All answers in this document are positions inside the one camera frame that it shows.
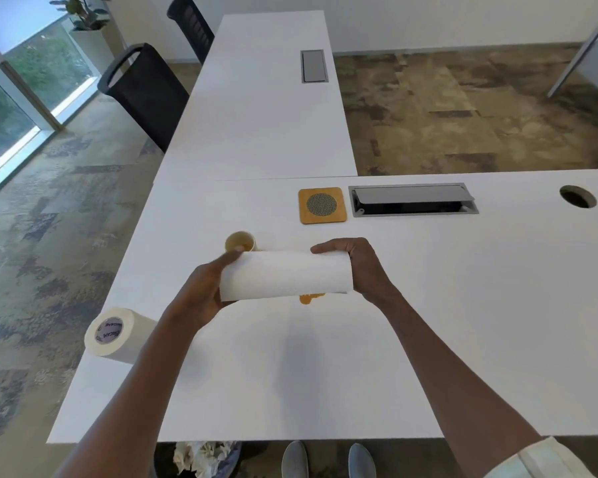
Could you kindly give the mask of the small paper cup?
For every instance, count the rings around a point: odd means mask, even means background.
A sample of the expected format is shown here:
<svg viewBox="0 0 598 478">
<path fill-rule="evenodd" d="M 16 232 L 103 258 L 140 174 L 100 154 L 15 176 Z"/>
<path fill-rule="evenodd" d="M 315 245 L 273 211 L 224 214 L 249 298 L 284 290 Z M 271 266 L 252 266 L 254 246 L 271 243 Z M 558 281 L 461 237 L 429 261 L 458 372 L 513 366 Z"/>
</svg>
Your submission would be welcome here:
<svg viewBox="0 0 598 478">
<path fill-rule="evenodd" d="M 230 234 L 224 243 L 226 252 L 230 252 L 242 248 L 244 252 L 257 251 L 257 244 L 255 237 L 247 231 L 237 231 Z"/>
</svg>

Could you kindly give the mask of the bin with crumpled paper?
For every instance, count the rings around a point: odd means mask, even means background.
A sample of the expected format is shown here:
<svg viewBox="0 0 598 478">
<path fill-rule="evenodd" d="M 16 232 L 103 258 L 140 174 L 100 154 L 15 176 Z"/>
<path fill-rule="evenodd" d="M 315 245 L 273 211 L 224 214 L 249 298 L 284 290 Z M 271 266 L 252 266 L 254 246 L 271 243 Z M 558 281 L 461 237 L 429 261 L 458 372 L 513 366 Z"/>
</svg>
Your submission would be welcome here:
<svg viewBox="0 0 598 478">
<path fill-rule="evenodd" d="M 243 442 L 177 442 L 173 455 L 178 476 L 192 478 L 230 478 L 237 469 Z"/>
</svg>

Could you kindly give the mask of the person's right grey shoe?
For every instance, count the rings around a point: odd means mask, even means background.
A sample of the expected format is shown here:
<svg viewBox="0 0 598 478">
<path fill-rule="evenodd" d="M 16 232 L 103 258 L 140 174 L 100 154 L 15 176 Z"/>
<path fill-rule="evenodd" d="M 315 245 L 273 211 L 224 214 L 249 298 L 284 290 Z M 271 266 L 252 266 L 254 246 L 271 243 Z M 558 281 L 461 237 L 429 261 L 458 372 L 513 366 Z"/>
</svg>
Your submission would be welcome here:
<svg viewBox="0 0 598 478">
<path fill-rule="evenodd" d="M 371 453 L 361 443 L 353 443 L 348 452 L 349 478 L 377 478 Z"/>
</svg>

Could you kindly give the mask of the square wooden coaster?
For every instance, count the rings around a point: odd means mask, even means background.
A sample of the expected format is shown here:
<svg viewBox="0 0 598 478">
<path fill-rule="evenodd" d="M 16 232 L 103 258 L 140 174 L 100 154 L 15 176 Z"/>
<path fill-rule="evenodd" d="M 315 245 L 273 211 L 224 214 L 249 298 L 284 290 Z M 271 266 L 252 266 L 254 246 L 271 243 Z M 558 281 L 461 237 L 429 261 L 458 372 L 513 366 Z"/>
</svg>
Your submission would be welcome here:
<svg viewBox="0 0 598 478">
<path fill-rule="evenodd" d="M 344 195 L 339 187 L 300 189 L 298 208 L 303 225 L 343 223 L 348 219 Z"/>
</svg>

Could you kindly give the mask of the black mesh office chair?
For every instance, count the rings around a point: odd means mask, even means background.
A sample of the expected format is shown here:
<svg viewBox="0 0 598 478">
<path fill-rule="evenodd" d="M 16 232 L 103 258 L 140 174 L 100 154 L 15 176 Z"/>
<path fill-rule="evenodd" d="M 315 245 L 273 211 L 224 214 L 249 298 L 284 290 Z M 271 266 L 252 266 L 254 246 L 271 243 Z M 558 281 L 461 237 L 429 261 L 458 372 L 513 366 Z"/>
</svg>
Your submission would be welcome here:
<svg viewBox="0 0 598 478">
<path fill-rule="evenodd" d="M 215 35 L 193 0 L 173 0 L 167 17 L 174 21 L 190 44 L 199 63 L 203 65 Z"/>
<path fill-rule="evenodd" d="M 126 48 L 105 70 L 97 88 L 167 152 L 190 95 L 153 46 L 144 42 Z"/>
</svg>

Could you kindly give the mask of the white paper towel roll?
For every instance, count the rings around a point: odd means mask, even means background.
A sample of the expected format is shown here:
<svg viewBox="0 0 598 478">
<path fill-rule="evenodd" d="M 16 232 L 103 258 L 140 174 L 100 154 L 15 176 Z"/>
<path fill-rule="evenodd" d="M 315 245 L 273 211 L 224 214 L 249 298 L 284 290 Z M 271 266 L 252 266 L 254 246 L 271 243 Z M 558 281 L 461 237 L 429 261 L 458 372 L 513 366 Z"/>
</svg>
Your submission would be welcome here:
<svg viewBox="0 0 598 478">
<path fill-rule="evenodd" d="M 128 308 L 110 308 L 89 325 L 85 349 L 94 356 L 134 364 L 157 323 Z"/>
</svg>

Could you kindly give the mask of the white shirt sleeve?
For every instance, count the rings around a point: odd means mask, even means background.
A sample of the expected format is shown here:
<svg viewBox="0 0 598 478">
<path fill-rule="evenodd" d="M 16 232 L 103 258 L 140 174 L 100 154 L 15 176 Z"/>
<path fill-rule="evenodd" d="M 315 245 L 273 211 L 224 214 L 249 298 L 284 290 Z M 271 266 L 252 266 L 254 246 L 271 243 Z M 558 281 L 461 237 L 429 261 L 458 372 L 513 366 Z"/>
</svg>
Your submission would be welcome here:
<svg viewBox="0 0 598 478">
<path fill-rule="evenodd" d="M 569 448 L 554 437 L 531 444 L 499 465 L 485 478 L 596 478 Z"/>
</svg>

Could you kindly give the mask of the person's left hand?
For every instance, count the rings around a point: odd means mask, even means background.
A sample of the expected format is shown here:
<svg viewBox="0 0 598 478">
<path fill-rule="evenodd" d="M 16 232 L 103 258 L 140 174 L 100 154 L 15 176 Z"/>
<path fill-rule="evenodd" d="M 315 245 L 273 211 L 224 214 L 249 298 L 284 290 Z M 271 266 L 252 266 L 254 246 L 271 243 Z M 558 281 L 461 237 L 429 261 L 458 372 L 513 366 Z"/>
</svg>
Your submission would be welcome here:
<svg viewBox="0 0 598 478">
<path fill-rule="evenodd" d="M 162 315 L 189 342 L 220 310 L 235 303 L 222 300 L 220 284 L 224 270 L 214 269 L 214 261 L 198 266 Z"/>
</svg>

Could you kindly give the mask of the white paper towel sheet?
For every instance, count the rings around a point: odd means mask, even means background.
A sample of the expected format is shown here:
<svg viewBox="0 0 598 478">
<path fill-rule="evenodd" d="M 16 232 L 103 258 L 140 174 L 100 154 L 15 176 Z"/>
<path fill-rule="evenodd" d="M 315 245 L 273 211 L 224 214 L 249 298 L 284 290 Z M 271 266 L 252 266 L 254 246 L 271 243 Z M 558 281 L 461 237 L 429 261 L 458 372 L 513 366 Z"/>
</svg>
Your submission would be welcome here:
<svg viewBox="0 0 598 478">
<path fill-rule="evenodd" d="M 353 290 L 346 252 L 244 252 L 222 272 L 223 301 L 348 293 Z"/>
</svg>

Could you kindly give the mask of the person's right forearm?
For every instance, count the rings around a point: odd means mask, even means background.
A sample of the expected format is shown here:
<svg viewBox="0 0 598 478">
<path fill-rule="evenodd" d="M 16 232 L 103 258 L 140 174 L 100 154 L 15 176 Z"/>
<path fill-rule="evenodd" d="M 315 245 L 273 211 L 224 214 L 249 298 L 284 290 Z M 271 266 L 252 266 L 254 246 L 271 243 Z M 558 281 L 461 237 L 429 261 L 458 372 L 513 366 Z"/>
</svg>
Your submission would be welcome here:
<svg viewBox="0 0 598 478">
<path fill-rule="evenodd" d="M 484 478 L 542 436 L 472 371 L 398 290 L 373 301 L 396 333 L 454 458 Z"/>
</svg>

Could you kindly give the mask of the green potted plant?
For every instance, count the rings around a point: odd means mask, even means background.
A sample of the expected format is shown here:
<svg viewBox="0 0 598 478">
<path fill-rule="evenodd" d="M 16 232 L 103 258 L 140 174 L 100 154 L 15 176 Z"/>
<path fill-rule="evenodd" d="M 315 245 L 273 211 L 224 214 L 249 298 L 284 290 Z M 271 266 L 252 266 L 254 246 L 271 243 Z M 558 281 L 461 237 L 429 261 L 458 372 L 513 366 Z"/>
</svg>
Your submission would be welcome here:
<svg viewBox="0 0 598 478">
<path fill-rule="evenodd" d="M 107 3 L 112 0 L 45 0 L 69 16 L 75 31 L 99 31 L 111 20 Z"/>
</svg>

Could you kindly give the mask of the person's left forearm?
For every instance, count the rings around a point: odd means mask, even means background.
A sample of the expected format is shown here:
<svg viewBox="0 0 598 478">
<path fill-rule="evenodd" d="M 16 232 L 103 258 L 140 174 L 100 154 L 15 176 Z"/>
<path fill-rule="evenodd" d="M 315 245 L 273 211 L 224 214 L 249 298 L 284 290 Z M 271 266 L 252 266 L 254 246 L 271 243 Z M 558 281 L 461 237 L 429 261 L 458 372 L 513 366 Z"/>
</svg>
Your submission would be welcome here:
<svg viewBox="0 0 598 478">
<path fill-rule="evenodd" d="M 55 478 L 149 478 L 160 427 L 190 345 L 161 316 L 116 394 Z"/>
</svg>

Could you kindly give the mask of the person's grey shoe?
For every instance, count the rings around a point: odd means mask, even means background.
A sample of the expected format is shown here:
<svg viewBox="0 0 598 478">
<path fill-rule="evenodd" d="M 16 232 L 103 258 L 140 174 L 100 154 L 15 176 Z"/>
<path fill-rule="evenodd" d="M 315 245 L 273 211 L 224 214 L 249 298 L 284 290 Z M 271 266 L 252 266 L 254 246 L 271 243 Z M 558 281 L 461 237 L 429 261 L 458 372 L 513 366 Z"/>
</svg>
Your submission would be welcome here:
<svg viewBox="0 0 598 478">
<path fill-rule="evenodd" d="M 371 453 L 361 443 L 353 443 L 348 452 L 349 478 L 377 478 Z"/>
<path fill-rule="evenodd" d="M 281 478 L 310 478 L 309 458 L 302 441 L 295 440 L 284 450 Z"/>
</svg>

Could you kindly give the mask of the white roller window blind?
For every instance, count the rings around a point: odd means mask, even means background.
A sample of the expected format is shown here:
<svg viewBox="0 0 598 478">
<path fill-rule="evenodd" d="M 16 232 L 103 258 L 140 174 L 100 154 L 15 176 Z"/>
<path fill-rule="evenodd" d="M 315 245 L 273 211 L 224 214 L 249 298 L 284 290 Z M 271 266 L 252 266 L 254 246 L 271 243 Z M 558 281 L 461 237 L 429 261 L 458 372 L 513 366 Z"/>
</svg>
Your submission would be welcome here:
<svg viewBox="0 0 598 478">
<path fill-rule="evenodd" d="M 0 62 L 65 15 L 48 0 L 0 0 Z"/>
</svg>

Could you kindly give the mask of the person's left grey shoe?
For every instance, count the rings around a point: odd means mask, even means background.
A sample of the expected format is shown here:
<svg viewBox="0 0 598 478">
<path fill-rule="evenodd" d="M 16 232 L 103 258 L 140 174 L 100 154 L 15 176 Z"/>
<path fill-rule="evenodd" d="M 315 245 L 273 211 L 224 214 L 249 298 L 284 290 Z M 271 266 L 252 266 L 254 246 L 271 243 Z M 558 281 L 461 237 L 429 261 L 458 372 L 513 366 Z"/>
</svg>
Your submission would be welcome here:
<svg viewBox="0 0 598 478">
<path fill-rule="evenodd" d="M 310 478 L 309 458 L 302 441 L 295 440 L 284 450 L 281 478 Z"/>
</svg>

